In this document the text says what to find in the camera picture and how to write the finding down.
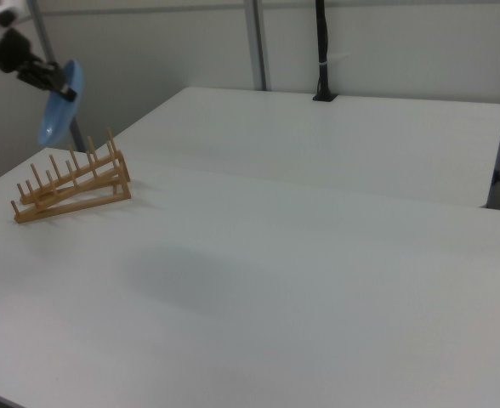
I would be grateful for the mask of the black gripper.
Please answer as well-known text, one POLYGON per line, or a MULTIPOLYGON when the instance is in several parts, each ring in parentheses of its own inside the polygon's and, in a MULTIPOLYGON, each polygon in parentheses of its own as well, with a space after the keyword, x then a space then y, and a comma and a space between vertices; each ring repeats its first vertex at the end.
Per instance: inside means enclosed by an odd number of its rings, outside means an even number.
POLYGON ((57 63, 38 61, 26 37, 19 32, 6 32, 0 41, 0 71, 10 73, 21 69, 17 78, 22 82, 58 94, 69 102, 76 100, 77 92, 57 63))

